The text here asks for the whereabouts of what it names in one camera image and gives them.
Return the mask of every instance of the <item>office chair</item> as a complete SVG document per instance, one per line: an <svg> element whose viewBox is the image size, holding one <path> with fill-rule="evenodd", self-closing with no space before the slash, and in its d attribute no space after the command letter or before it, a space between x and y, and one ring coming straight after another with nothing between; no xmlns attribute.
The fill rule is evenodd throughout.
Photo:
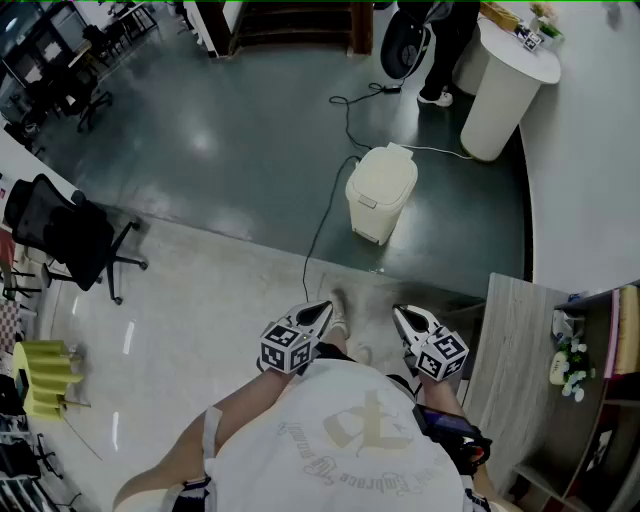
<svg viewBox="0 0 640 512"><path fill-rule="evenodd" d="M82 192L65 199L49 178L39 174L33 182L18 180L9 194L4 211L5 220L13 229L13 239L22 245L35 247L67 266L70 276L49 271L42 265L42 280L48 287L52 279L75 282L87 291L107 269L109 295L118 306L113 286L113 264L116 261L138 265L146 270L144 261L117 255L130 229L138 231L140 224L129 222L115 238L115 230L107 221L107 214L88 201Z"/></svg>
<svg viewBox="0 0 640 512"><path fill-rule="evenodd" d="M110 55L112 59L115 58L113 56L113 50L120 55L120 52L118 52L115 45L111 42L109 36L95 25L87 25L82 31L82 37L91 43L91 53L93 56L107 67L109 67L105 61L107 54Z"/></svg>
<svg viewBox="0 0 640 512"><path fill-rule="evenodd" d="M51 93L56 103L66 116L79 115L78 132L82 132L82 123L87 122L89 131L93 129L93 115L102 105L113 105L113 95L107 91L92 100L94 90L98 87L98 78L91 74L88 82L83 82L68 69L58 69L57 76L51 83ZM74 99L69 104L67 96Z"/></svg>

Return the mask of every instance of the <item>person's leg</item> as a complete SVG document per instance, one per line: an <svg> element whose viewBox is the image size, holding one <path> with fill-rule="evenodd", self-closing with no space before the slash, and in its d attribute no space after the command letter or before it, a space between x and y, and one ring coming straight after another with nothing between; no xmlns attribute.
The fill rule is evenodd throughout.
<svg viewBox="0 0 640 512"><path fill-rule="evenodd" d="M436 36L436 49L433 66L418 96L421 102L440 106L453 103L453 97L442 93L442 89L451 83L453 68L471 40L479 10L478 2L459 2L453 6L448 18L431 24Z"/></svg>
<svg viewBox="0 0 640 512"><path fill-rule="evenodd" d="M340 352L347 355L347 338L349 338L349 325L347 323L347 298L343 290L335 289L330 294L333 304L333 315L329 330L322 338L323 343L335 345Z"/></svg>

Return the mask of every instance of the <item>book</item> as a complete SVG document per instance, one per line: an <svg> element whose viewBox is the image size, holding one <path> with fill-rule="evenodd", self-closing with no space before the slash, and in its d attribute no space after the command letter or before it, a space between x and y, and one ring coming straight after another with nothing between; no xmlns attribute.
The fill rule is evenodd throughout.
<svg viewBox="0 0 640 512"><path fill-rule="evenodd" d="M635 286L620 289L618 349L614 374L640 371L640 295Z"/></svg>
<svg viewBox="0 0 640 512"><path fill-rule="evenodd" d="M604 378L610 379L616 363L618 349L618 322L620 320L620 290L617 288L611 294L611 329L609 330L609 350L607 364L604 367Z"/></svg>

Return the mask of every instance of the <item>shoe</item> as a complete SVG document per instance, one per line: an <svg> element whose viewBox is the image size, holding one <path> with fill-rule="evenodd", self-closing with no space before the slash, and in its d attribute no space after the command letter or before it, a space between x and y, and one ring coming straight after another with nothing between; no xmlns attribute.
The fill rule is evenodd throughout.
<svg viewBox="0 0 640 512"><path fill-rule="evenodd" d="M333 316L331 317L329 329L339 327L344 332L344 339L349 339L350 332L346 312L347 296L344 290L336 288L329 294L329 298L333 304Z"/></svg>
<svg viewBox="0 0 640 512"><path fill-rule="evenodd" d="M418 93L418 101L420 103L424 103L425 105L433 104L439 107L449 107L453 103L453 96L451 93L442 91L440 93L440 97L437 100L428 100L424 96L422 96L422 91Z"/></svg>

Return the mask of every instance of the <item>yellow object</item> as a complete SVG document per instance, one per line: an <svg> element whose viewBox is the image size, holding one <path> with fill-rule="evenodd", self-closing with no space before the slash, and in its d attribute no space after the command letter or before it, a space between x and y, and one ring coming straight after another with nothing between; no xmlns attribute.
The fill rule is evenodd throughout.
<svg viewBox="0 0 640 512"><path fill-rule="evenodd" d="M515 14L495 2L480 2L480 13L507 32L513 32L520 23Z"/></svg>
<svg viewBox="0 0 640 512"><path fill-rule="evenodd" d="M620 288L620 322L616 375L640 371L640 290L635 286Z"/></svg>
<svg viewBox="0 0 640 512"><path fill-rule="evenodd" d="M29 389L22 406L29 416L60 420L67 385L84 375L71 371L71 356L62 341L23 341L13 349L13 378L27 374Z"/></svg>

